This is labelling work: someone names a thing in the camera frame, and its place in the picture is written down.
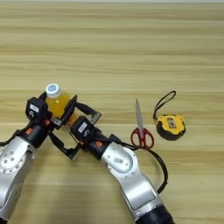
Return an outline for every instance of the black tape measure strap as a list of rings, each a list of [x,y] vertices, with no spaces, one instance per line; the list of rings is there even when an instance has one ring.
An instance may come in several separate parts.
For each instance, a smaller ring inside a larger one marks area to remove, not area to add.
[[[172,90],[169,94],[165,95],[164,97],[162,97],[159,102],[157,103],[155,109],[154,109],[154,113],[153,113],[153,119],[156,120],[157,119],[157,112],[159,109],[161,109],[167,102],[169,102],[170,100],[172,100],[175,95],[176,95],[176,91],[175,90]],[[171,98],[169,98],[168,100],[164,101],[162,103],[162,101],[169,95],[172,95]]]

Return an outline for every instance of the white bottle cap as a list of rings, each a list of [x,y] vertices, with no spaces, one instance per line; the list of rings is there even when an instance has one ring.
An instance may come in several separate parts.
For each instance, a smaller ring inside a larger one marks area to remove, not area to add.
[[[45,88],[45,91],[49,98],[57,98],[60,96],[60,86],[56,83],[49,84]]]

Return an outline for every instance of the wood grain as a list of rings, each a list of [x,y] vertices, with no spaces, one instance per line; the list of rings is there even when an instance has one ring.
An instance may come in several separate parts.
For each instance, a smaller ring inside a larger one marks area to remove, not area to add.
[[[165,205],[179,224],[224,222],[224,4],[0,3],[1,140],[27,122],[26,100],[51,82],[100,110],[99,128],[124,141],[136,127],[135,99],[167,163]],[[161,113],[180,113],[187,132],[161,139]],[[59,133],[67,145],[72,139]],[[162,174],[144,151],[141,168]],[[116,181],[91,155],[74,161],[47,140],[24,182],[10,223],[131,223]]]

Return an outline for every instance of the white label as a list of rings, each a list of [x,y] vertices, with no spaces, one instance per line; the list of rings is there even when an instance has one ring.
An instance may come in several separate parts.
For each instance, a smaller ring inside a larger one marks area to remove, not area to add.
[[[82,131],[83,131],[87,126],[88,126],[88,125],[84,122],[84,123],[79,127],[78,131],[79,131],[80,133],[82,133]]]
[[[36,111],[37,113],[39,112],[39,108],[37,108],[36,106],[34,106],[32,104],[30,105],[30,109]]]

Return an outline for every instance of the scissor blade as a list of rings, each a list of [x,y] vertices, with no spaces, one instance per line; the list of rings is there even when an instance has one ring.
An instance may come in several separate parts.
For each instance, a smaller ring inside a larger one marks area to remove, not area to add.
[[[144,137],[143,118],[142,118],[140,106],[138,103],[138,99],[136,99],[136,121],[137,121],[137,126],[140,129],[141,137]]]

